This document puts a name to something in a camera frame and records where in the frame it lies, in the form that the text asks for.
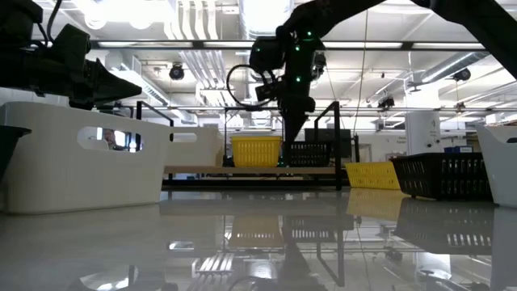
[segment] black basket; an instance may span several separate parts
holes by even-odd
[[[294,141],[284,149],[284,161],[290,167],[328,167],[331,150],[330,142]]]
[[[433,254],[491,255],[494,206],[405,198],[394,235]]]
[[[0,182],[2,182],[9,161],[15,152],[18,140],[30,132],[30,129],[0,125],[0,139],[2,140],[0,144]]]
[[[296,243],[336,243],[335,233],[338,231],[339,222],[342,223],[341,230],[354,230],[354,218],[347,214],[341,217],[286,217],[284,238],[290,238]]]
[[[416,154],[391,160],[401,190],[437,200],[492,200],[481,153]]]

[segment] white plastic basket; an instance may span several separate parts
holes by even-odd
[[[166,166],[219,167],[223,162],[224,140],[218,129],[170,128],[174,141],[167,146]]]
[[[477,126],[494,203],[517,208],[517,127]]]
[[[159,199],[170,128],[140,120],[43,103],[0,108],[5,125],[32,130],[7,169],[9,213],[51,213],[154,203]],[[139,133],[136,153],[78,140],[85,127]]]

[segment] yellow basket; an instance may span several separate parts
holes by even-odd
[[[391,162],[346,163],[345,167],[353,188],[401,189]]]
[[[406,194],[396,190],[351,189],[347,214],[397,221]]]
[[[276,167],[282,137],[232,137],[236,167]]]

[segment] white floor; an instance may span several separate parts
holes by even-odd
[[[517,286],[517,210],[377,194],[176,192],[157,205],[3,216],[0,290]]]

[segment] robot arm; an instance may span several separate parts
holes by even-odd
[[[285,65],[281,81],[257,87],[260,101],[276,100],[284,118],[289,145],[313,112],[309,97],[311,71],[316,50],[323,50],[320,39],[343,20],[384,0],[314,0],[299,5],[276,37],[258,38],[251,51],[250,66],[263,74]],[[496,59],[517,78],[517,23],[495,0],[412,0],[437,15],[465,26]]]

